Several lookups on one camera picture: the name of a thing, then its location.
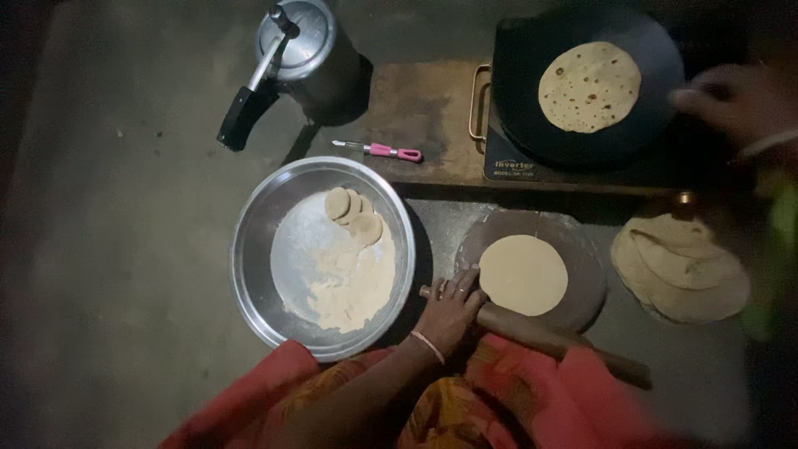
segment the pink peeler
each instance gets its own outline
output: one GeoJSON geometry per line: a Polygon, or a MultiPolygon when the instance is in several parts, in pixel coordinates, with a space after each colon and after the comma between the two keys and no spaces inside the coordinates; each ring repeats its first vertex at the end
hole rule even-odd
{"type": "Polygon", "coordinates": [[[405,161],[421,162],[421,151],[417,149],[395,149],[387,145],[372,143],[371,145],[362,144],[360,142],[345,142],[333,141],[335,146],[343,146],[346,148],[356,149],[363,153],[368,153],[372,156],[395,157],[396,159],[404,159],[405,161]]]}

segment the blurred hand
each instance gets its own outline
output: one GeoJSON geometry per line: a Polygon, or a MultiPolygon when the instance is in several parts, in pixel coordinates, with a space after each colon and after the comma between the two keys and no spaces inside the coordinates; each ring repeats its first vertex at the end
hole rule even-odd
{"type": "Polygon", "coordinates": [[[798,129],[798,94],[766,66],[718,66],[696,76],[671,102],[726,134],[741,148],[798,129]]]}
{"type": "Polygon", "coordinates": [[[427,307],[416,324],[415,331],[427,337],[441,354],[450,356],[476,313],[488,298],[482,290],[474,289],[474,280],[479,276],[478,268],[460,270],[440,291],[444,280],[438,279],[429,288],[427,307]]]}

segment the bangle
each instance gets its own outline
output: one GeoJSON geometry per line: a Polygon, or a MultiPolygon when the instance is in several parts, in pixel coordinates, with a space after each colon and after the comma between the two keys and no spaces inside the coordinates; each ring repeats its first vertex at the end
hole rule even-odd
{"type": "Polygon", "coordinates": [[[784,131],[783,133],[773,134],[772,136],[755,141],[751,145],[745,147],[742,151],[740,151],[740,155],[735,161],[739,162],[749,159],[750,157],[754,157],[757,154],[762,153],[766,149],[770,149],[776,145],[785,144],[797,138],[798,129],[790,129],[789,131],[784,131]]]}
{"type": "Polygon", "coordinates": [[[435,352],[435,357],[438,358],[438,360],[440,361],[440,364],[444,365],[444,366],[446,365],[446,359],[444,359],[444,355],[441,354],[440,351],[438,351],[438,348],[435,348],[435,345],[433,344],[433,342],[427,340],[427,337],[423,336],[420,332],[410,331],[410,334],[412,336],[418,338],[419,340],[423,341],[424,343],[426,343],[427,346],[429,346],[429,348],[432,349],[433,352],[435,352]]]}

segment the concrete floor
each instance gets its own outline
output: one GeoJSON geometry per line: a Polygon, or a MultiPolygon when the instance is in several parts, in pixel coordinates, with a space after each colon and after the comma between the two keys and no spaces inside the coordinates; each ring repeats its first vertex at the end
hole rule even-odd
{"type": "MultiPolygon", "coordinates": [[[[498,18],[557,3],[334,6],[376,65],[487,60],[498,18]]],[[[56,7],[0,236],[2,413],[10,420],[1,445],[153,446],[267,354],[235,306],[227,250],[241,206],[278,168],[305,119],[284,98],[246,151],[215,143],[254,69],[253,33],[265,9],[254,0],[56,7]]],[[[348,126],[356,133],[357,123],[348,126]]],[[[329,151],[326,133],[310,155],[329,151]]],[[[461,238],[443,217],[467,222],[490,202],[409,202],[436,274],[450,273],[461,238]]],[[[600,248],[616,231],[588,227],[600,248]]],[[[661,324],[611,270],[608,284],[587,335],[651,366],[656,388],[642,397],[666,428],[744,439],[737,325],[661,324]]]]}

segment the rolling pin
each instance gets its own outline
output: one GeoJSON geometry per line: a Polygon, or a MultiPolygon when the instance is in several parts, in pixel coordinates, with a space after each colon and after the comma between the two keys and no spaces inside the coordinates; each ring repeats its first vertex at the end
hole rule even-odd
{"type": "MultiPolygon", "coordinates": [[[[429,287],[423,285],[419,294],[429,297],[429,287]]],[[[650,390],[651,370],[645,365],[625,357],[596,348],[585,337],[568,329],[557,328],[540,318],[522,315],[491,302],[485,303],[476,314],[476,322],[490,332],[513,340],[526,348],[560,361],[568,349],[585,346],[593,350],[616,379],[629,385],[650,390]]]]}

